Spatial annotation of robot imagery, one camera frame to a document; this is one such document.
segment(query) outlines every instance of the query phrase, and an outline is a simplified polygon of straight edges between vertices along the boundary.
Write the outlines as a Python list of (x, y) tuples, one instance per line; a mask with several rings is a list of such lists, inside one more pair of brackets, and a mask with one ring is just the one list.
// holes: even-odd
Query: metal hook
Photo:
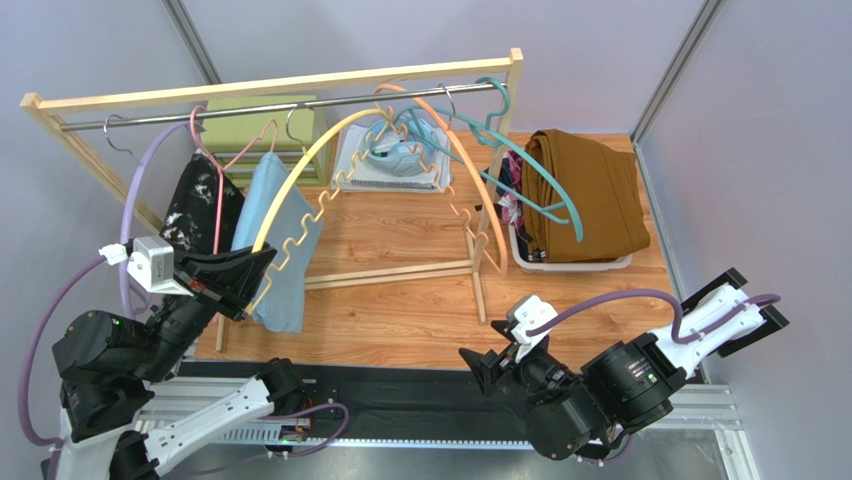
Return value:
[(112, 117), (120, 118), (122, 120), (127, 120), (127, 117), (122, 117), (121, 115), (116, 115), (114, 113), (109, 115), (106, 118), (106, 120), (104, 120), (104, 138), (106, 138), (107, 143), (109, 144), (110, 147), (112, 147), (113, 150), (115, 150), (117, 152), (127, 152), (127, 154), (130, 155), (130, 158), (132, 158), (135, 161), (136, 157), (133, 155), (132, 150), (130, 150), (129, 148), (118, 148), (112, 143), (112, 140), (110, 140), (108, 129), (109, 129), (109, 121), (112, 119)]
[(456, 102), (453, 100), (453, 96), (450, 95), (450, 90), (443, 83), (438, 84), (439, 87), (444, 89), (444, 93), (447, 94), (447, 98), (450, 99), (450, 105), (453, 107), (453, 114), (447, 115), (447, 118), (450, 121), (450, 130), (453, 129), (453, 118), (456, 116)]
[(287, 124), (284, 125), (284, 133), (286, 133), (287, 136), (290, 137), (290, 140), (293, 140), (294, 142), (299, 142), (299, 146), (301, 146), (302, 150), (304, 151), (307, 148), (305, 142), (303, 142), (300, 138), (293, 137), (293, 135), (290, 133), (290, 117), (293, 116), (293, 112), (296, 111), (296, 108), (290, 110), (290, 113), (287, 114)]

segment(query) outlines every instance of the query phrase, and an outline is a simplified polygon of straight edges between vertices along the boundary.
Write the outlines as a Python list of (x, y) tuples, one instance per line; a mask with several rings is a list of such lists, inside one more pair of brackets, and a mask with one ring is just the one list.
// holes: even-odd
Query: wooden floor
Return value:
[[(485, 168), (491, 150), (476, 145), (467, 132), (460, 132), (459, 137), (477, 165)], [(587, 137), (616, 150), (631, 149), (626, 135)], [(529, 134), (510, 138), (524, 145)], [(472, 180), (460, 164), (454, 164), (453, 174), (459, 192), (456, 204), (472, 206), (476, 196), (472, 188), (466, 188)], [(483, 261), (489, 319), (503, 319), (515, 302), (532, 293), (562, 311), (613, 290), (641, 287), (670, 292), (641, 179), (639, 185), (651, 247), (634, 254), (629, 267), (602, 273), (529, 275), (510, 260), (509, 274), (501, 278)], [(314, 203), (320, 191), (302, 188)], [(459, 221), (442, 195), (342, 194), (325, 219), (309, 276), (467, 258)], [(485, 352), (506, 346), (501, 336), (477, 322), (471, 282), (466, 275), (309, 291), (301, 334), (272, 333), (253, 321), (231, 323), (225, 351), (216, 352), (216, 329), (208, 328), (196, 357), (258, 361), (287, 357), (297, 363), (464, 368), (459, 347)], [(551, 334), (550, 351), (563, 363), (579, 368), (614, 342), (630, 340), (670, 320), (671, 310), (661, 301), (610, 303), (562, 323)]]

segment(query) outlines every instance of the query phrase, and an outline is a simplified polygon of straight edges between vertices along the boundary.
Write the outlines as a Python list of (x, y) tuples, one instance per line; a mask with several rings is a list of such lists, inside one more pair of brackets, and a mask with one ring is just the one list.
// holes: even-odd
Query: teal hanger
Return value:
[[(505, 89), (503, 88), (502, 85), (499, 85), (499, 82), (497, 83), (497, 87), (501, 91), (505, 92)], [(500, 115), (502, 115), (503, 113), (505, 113), (508, 110), (507, 105), (508, 105), (508, 103), (504, 103), (504, 108), (503, 108), (502, 113), (499, 113)], [(394, 119), (394, 124), (399, 124), (399, 118), (405, 113), (408, 113), (409, 116), (416, 119), (416, 116), (414, 115), (414, 110), (419, 110), (419, 109), (422, 109), (422, 107), (415, 104), (415, 105), (412, 105), (412, 106), (400, 111), (396, 115), (396, 118)], [(474, 120), (470, 117), (467, 117), (465, 115), (462, 115), (460, 113), (456, 113), (455, 115), (453, 115), (453, 113), (451, 111), (448, 111), (448, 110), (445, 110), (445, 109), (442, 109), (442, 108), (435, 108), (435, 111), (438, 112), (438, 113), (441, 113), (443, 115), (448, 115), (448, 116), (452, 116), (454, 118), (458, 118), (459, 120), (470, 125), (471, 133), (473, 133), (473, 135), (477, 138), (477, 141), (479, 141), (480, 144), (486, 144), (486, 145), (489, 145), (489, 146), (492, 146), (492, 147), (496, 147), (496, 146), (499, 146), (501, 144), (506, 145), (507, 147), (514, 150), (515, 153), (517, 153), (525, 162), (529, 163), (533, 167), (533, 169), (535, 169), (535, 171), (538, 172), (538, 174), (541, 175), (542, 178), (544, 178), (544, 180), (548, 184), (550, 184), (551, 187), (553, 187), (553, 189), (556, 191), (556, 193), (562, 199), (561, 202), (555, 203), (555, 204), (547, 206), (547, 207), (542, 207), (542, 206), (536, 204), (535, 202), (533, 202), (532, 200), (521, 195), (519, 192), (516, 192), (515, 190), (513, 190), (508, 185), (503, 184), (498, 179), (492, 177), (488, 173), (479, 172), (479, 174), (486, 181), (497, 185), (498, 187), (500, 187), (504, 191), (506, 191), (506, 192), (510, 193), (511, 195), (517, 197), (518, 200), (520, 200), (522, 203), (529, 206), (530, 208), (532, 208), (536, 212), (540, 213), (544, 217), (548, 218), (549, 220), (551, 220), (555, 223), (561, 224), (561, 225), (567, 225), (567, 224), (571, 223), (571, 221), (573, 221), (574, 222), (574, 236), (575, 236), (575, 238), (577, 239), (578, 242), (583, 241), (583, 222), (580, 219), (580, 213), (577, 212), (577, 207), (574, 205), (574, 202), (571, 201), (571, 197), (568, 196), (568, 193), (565, 192), (565, 189), (562, 188), (562, 185), (560, 185), (559, 182), (557, 182), (556, 179), (553, 178), (553, 176), (550, 174), (550, 172), (548, 172), (544, 167), (542, 167), (541, 164), (538, 163), (538, 161), (536, 161), (536, 159), (532, 158), (529, 154), (527, 154), (527, 152), (524, 151), (523, 148), (519, 147), (518, 145), (516, 145), (514, 142), (512, 142), (508, 138), (504, 137), (503, 135), (499, 134), (498, 132), (491, 130), (489, 128), (489, 126), (483, 125), (483, 124), (477, 122), (476, 120)], [(490, 122), (490, 119), (497, 114), (498, 114), (497, 112), (491, 112), (490, 114), (488, 114), (488, 116), (486, 117), (486, 123)], [(414, 122), (411, 122), (411, 123), (413, 123), (416, 127), (411, 131), (411, 134), (414, 135), (417, 138), (418, 141), (426, 143), (426, 144), (432, 146), (433, 148), (440, 150), (441, 152), (449, 155), (450, 158), (452, 158), (453, 160), (456, 160), (457, 162), (460, 162), (460, 163), (462, 162), (461, 158), (459, 158), (457, 155), (455, 155), (454, 153), (445, 149), (441, 145), (437, 145), (434, 142), (432, 142), (431, 140), (429, 140), (428, 138), (426, 138), (426, 135), (424, 134), (423, 130), (420, 128), (419, 125), (417, 125), (419, 122), (414, 121)], [(482, 136), (481, 131), (484, 131), (488, 135), (494, 137), (495, 140), (493, 141), (493, 143), (492, 143), (492, 141), (489, 141), (487, 138)], [(565, 208), (568, 209), (568, 214), (571, 217), (571, 221), (569, 221), (566, 218), (559, 218), (559, 217), (555, 216), (553, 213), (551, 213), (553, 210), (556, 210), (556, 209), (562, 208), (562, 207), (565, 207)]]

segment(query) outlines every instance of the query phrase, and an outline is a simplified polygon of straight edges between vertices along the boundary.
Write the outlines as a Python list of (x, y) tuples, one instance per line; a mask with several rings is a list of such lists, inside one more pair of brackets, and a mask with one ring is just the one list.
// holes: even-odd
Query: white plastic basket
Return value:
[(604, 272), (606, 270), (618, 270), (630, 265), (633, 260), (633, 254), (624, 257), (616, 258), (611, 262), (594, 262), (594, 263), (530, 263), (521, 258), (518, 251), (518, 236), (515, 234), (515, 227), (509, 225), (509, 242), (512, 244), (512, 257), (515, 258), (515, 263), (520, 265), (521, 271), (524, 273), (572, 273), (572, 272)]

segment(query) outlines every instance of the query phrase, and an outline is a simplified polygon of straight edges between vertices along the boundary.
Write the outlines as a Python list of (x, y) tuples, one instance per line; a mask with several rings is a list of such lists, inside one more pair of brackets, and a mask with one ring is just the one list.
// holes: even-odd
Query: blue cloth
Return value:
[[(274, 153), (267, 153), (260, 159), (251, 179), (240, 220), (237, 222), (237, 231), (234, 233), (232, 242), (233, 250), (254, 244), (266, 212), (289, 174), (287, 167)], [(306, 213), (316, 215), (316, 210), (305, 200), (302, 193), (293, 187), (278, 210), (278, 215), (266, 236), (266, 241), (278, 250), (272, 261), (275, 265), (281, 265), (286, 256), (281, 249), (284, 241), (290, 237), (296, 240), (301, 238), (302, 217)], [(272, 286), (258, 303), (252, 315), (267, 330), (288, 333), (302, 331), (302, 316), (305, 312), (305, 270), (317, 246), (323, 221), (320, 220), (317, 223), (308, 221), (306, 225), (308, 225), (308, 236), (305, 241), (298, 247), (289, 246), (290, 261), (287, 266), (280, 272), (273, 268), (269, 269), (269, 276), (273, 279)], [(266, 280), (261, 283), (258, 295), (266, 288), (266, 283)]]

